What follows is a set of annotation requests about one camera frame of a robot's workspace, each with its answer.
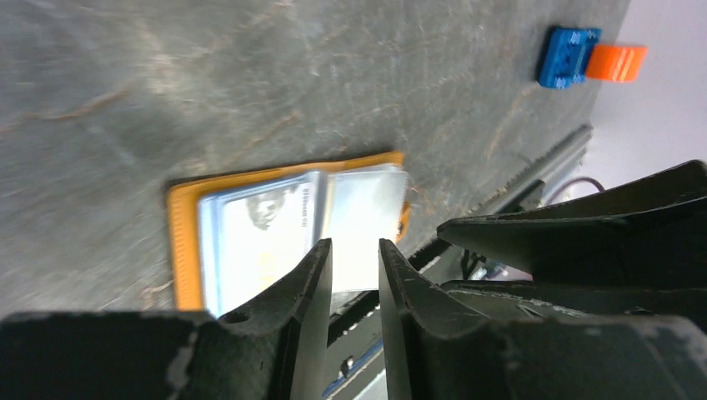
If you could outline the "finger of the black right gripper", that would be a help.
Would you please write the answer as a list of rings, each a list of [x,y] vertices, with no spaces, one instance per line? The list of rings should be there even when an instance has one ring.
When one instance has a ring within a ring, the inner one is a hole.
[[[437,233],[538,283],[703,288],[706,165],[529,212],[452,219]]]
[[[536,284],[528,281],[463,281],[441,285],[449,293],[508,295],[537,300],[585,313],[625,315],[679,315],[692,321],[706,319],[704,288],[657,290],[636,287],[587,287]]]

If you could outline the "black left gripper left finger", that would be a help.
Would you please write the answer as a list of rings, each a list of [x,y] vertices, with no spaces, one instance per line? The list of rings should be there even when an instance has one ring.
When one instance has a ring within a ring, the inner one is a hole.
[[[222,317],[21,312],[1,322],[4,399],[319,399],[332,243]]]

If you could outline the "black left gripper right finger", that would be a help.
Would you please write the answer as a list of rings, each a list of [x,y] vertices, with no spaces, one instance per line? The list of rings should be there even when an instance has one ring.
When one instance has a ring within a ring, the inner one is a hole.
[[[387,239],[391,399],[703,399],[706,319],[594,314],[414,277]]]

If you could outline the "white portrait credit card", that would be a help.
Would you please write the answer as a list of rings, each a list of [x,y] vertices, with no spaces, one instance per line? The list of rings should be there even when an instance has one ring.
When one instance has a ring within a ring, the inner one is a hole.
[[[318,184],[304,179],[214,201],[213,315],[245,304],[292,271],[313,246],[317,200]]]

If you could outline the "orange leather card holder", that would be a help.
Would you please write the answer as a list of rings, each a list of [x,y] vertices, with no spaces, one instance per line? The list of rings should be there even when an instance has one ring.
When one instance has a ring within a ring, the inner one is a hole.
[[[205,309],[197,219],[197,202],[202,196],[227,188],[305,173],[312,169],[339,173],[358,168],[376,167],[385,163],[401,167],[404,163],[404,153],[390,151],[343,161],[307,162],[251,172],[194,177],[170,187],[166,194],[166,206],[173,266],[174,299],[177,309],[181,311]]]

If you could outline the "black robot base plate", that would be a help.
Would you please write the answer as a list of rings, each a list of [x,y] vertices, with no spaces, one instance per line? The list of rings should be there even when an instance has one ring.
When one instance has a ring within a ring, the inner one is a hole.
[[[477,214],[529,211],[545,205],[580,167],[594,129],[584,124],[531,162],[499,193],[482,203]],[[527,272],[509,267],[477,252],[464,250],[434,238],[408,258],[414,277],[425,277],[436,288],[463,278],[472,281],[531,279]],[[394,285],[384,268],[379,270],[380,289],[355,299],[333,316],[329,324],[324,361],[323,399],[385,399],[387,397],[386,344],[395,327]]]

